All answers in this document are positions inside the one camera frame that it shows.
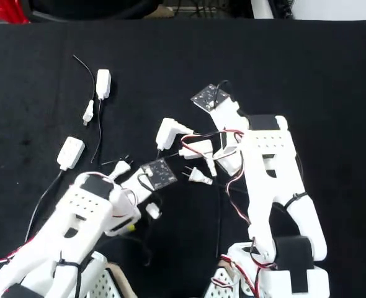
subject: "black cable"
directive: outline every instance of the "black cable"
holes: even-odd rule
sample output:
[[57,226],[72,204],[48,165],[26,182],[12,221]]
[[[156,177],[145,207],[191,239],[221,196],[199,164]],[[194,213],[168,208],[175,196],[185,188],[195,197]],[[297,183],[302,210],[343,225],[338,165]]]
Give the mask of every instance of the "black cable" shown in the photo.
[[99,141],[97,142],[95,152],[91,158],[91,163],[94,162],[97,152],[99,151],[100,145],[102,144],[102,101],[101,100],[99,100],[99,110],[97,111],[97,124],[99,126]]
[[141,174],[139,174],[138,175],[138,177],[137,177],[137,180],[138,180],[138,182],[139,182],[139,184],[143,187],[143,188],[145,188],[145,189],[147,189],[149,192],[151,192],[152,194],[154,194],[156,197],[157,197],[157,199],[159,200],[159,206],[161,207],[162,206],[162,204],[163,204],[163,198],[156,192],[156,191],[154,191],[154,190],[152,190],[148,185],[146,185],[141,179],[140,179],[140,177],[142,177],[142,176],[147,176],[148,177],[148,175],[146,174],[146,173],[141,173]]
[[61,257],[60,252],[60,260],[56,263],[57,266],[72,266],[77,268],[77,282],[76,282],[76,293],[74,298],[79,298],[79,292],[81,290],[81,265],[75,262],[67,262],[65,259]]
[[203,16],[207,19],[207,3],[205,0],[202,0],[202,10],[203,10]]
[[24,238],[24,242],[26,243],[27,240],[30,238],[30,234],[31,231],[33,229],[33,225],[34,225],[34,221],[38,215],[38,208],[40,207],[40,204],[43,200],[43,198],[49,193],[49,191],[54,187],[54,185],[59,181],[59,179],[61,178],[61,175],[64,173],[65,171],[63,171],[62,169],[60,170],[59,174],[56,176],[56,178],[52,181],[52,183],[48,186],[48,188],[44,191],[44,193],[42,194],[42,196],[40,197],[40,199],[37,202],[37,205],[34,208],[33,214],[32,214],[32,218],[30,219],[30,223],[29,223],[29,227],[27,228],[27,233],[26,233],[26,237]]
[[216,253],[215,253],[215,257],[218,258],[219,257],[219,251],[220,251],[220,235],[221,235],[221,194],[220,194],[220,188],[219,188],[219,184],[218,184],[218,178],[217,176],[215,177],[215,186],[216,186],[216,192],[217,192],[217,196],[218,196],[218,224],[217,224],[217,235],[216,235]]
[[81,65],[83,65],[83,67],[85,67],[88,70],[88,73],[91,75],[91,78],[92,78],[92,96],[91,96],[90,100],[92,100],[92,99],[95,98],[95,77],[94,77],[94,74],[91,72],[89,67],[80,58],[78,58],[76,55],[73,55],[73,58],[75,60],[77,60]]
[[177,3],[177,9],[176,9],[176,12],[175,12],[175,16],[178,15],[179,10],[181,9],[181,6],[182,6],[182,0],[179,0],[179,2]]
[[223,90],[221,87],[223,85],[228,85],[230,87],[230,98],[231,101],[234,101],[234,94],[233,94],[233,85],[231,85],[231,82],[228,79],[224,79],[223,81],[221,81],[218,86],[216,87],[215,93],[213,95],[213,98],[215,98],[215,102],[217,103],[218,100],[218,94],[219,94],[219,90]]
[[103,246],[113,242],[114,240],[130,240],[130,241],[133,241],[133,242],[136,242],[137,244],[140,244],[141,245],[141,248],[142,250],[146,253],[146,256],[147,256],[147,260],[146,260],[146,263],[144,264],[145,266],[148,266],[151,262],[151,259],[153,257],[153,253],[151,252],[151,250],[148,248],[147,244],[140,240],[139,238],[135,238],[135,237],[131,237],[131,236],[125,236],[125,235],[117,235],[115,237],[112,237],[112,238],[109,238],[105,241],[103,241],[102,243],[97,243],[95,245],[95,248],[94,250],[98,251],[100,250]]

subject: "perforated plate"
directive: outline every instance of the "perforated plate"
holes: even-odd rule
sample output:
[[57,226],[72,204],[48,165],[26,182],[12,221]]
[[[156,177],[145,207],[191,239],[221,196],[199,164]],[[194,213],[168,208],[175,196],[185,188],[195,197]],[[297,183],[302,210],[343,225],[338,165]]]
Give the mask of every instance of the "perforated plate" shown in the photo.
[[104,270],[86,298],[122,298],[122,296],[118,292],[110,273]]
[[[213,277],[227,284],[233,283],[226,269],[224,268],[218,268]],[[233,290],[231,290],[230,288],[221,288],[212,283],[210,283],[209,288],[204,295],[204,298],[233,298],[233,297],[234,297]]]

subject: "white robotic arm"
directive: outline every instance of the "white robotic arm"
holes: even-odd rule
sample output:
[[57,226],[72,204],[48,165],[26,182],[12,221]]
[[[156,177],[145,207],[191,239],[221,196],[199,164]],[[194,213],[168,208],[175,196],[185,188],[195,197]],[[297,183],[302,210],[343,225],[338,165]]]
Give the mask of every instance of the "white robotic arm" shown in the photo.
[[[133,182],[140,173],[123,186],[97,172],[80,174],[36,236],[9,255],[0,270],[0,297],[14,284],[40,297],[86,297],[107,263],[92,252],[100,236],[125,232],[140,218],[138,200],[151,194]],[[143,182],[152,189],[146,176]]]

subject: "black table surface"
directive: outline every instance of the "black table surface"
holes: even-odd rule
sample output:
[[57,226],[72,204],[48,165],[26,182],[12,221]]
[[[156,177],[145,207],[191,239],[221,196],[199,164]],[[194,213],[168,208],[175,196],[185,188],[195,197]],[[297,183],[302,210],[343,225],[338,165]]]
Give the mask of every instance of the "black table surface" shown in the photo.
[[[89,160],[95,122],[82,114],[91,80],[72,59],[112,73],[104,106],[101,160],[129,153],[137,167],[156,157],[163,117],[214,130],[190,97],[209,83],[232,82],[248,114],[280,114],[289,123],[328,244],[319,266],[332,297],[366,294],[366,22],[118,21],[0,25],[0,257],[19,246],[39,196],[57,175],[69,135],[86,144],[74,170],[48,198],[52,210],[74,177],[98,169]],[[176,152],[164,152],[168,155]],[[163,215],[140,246],[116,239],[100,251],[121,264],[140,297],[200,296],[216,265],[215,187],[189,184],[185,162],[168,159],[179,181],[163,190]],[[105,173],[112,166],[100,169]],[[220,176],[220,183],[226,177]],[[242,208],[248,199],[233,198]],[[222,195],[220,252],[248,239],[245,223]],[[295,233],[285,214],[270,217],[276,235]],[[146,232],[146,220],[138,237]]]

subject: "circuit board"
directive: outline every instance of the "circuit board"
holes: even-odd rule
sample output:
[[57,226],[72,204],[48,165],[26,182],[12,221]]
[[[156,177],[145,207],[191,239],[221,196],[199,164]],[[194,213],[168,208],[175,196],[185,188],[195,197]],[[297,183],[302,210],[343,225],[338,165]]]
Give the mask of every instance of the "circuit board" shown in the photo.
[[141,166],[141,169],[147,174],[147,177],[155,190],[164,188],[177,181],[164,158],[147,163]]
[[229,94],[219,89],[218,98],[215,100],[216,86],[209,84],[207,87],[202,89],[198,94],[191,98],[191,101],[205,112],[209,113],[217,105],[221,104],[225,99],[229,98]]

